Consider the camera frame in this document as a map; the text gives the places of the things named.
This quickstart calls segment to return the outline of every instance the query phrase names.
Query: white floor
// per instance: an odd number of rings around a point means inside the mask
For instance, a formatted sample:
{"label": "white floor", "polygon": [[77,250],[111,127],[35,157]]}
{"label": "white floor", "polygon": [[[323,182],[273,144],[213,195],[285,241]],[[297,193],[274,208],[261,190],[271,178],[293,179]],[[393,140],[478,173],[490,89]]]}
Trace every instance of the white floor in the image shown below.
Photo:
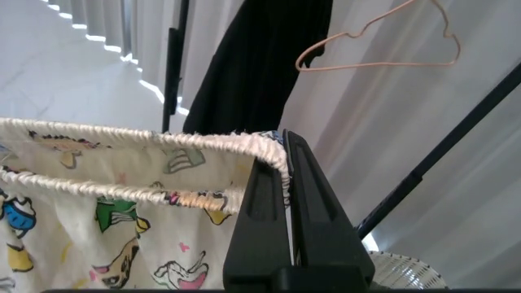
{"label": "white floor", "polygon": [[[40,0],[0,0],[0,116],[160,131],[163,104],[84,29]],[[171,117],[180,132],[185,117]]]}

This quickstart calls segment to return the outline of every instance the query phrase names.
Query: black pole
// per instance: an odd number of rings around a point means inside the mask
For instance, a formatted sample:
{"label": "black pole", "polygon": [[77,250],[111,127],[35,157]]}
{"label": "black pole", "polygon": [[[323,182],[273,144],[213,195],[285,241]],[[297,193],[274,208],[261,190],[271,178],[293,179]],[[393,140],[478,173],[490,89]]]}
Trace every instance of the black pole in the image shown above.
{"label": "black pole", "polygon": [[181,0],[178,28],[169,29],[166,78],[164,80],[163,124],[161,131],[169,131],[170,116],[177,107],[177,91],[181,80],[182,51],[185,46],[186,22],[188,21],[189,0]]}
{"label": "black pole", "polygon": [[471,131],[495,106],[521,83],[521,63],[518,64],[477,106],[420,162],[357,227],[363,239],[422,181],[429,171],[451,148]]}

